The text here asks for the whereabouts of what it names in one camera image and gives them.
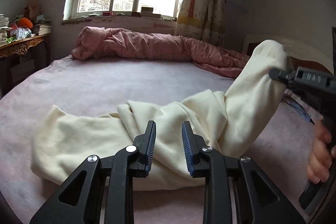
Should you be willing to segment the right hand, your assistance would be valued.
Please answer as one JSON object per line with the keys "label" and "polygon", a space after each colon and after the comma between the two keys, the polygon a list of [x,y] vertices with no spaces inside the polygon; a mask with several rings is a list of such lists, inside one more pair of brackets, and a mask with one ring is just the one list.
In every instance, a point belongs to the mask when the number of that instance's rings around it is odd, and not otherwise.
{"label": "right hand", "polygon": [[332,137],[329,130],[323,125],[322,120],[314,125],[314,132],[315,138],[309,155],[306,173],[310,182],[318,184],[319,182],[326,182],[330,176],[329,169],[333,159],[335,159],[335,146],[331,151],[327,149]]}

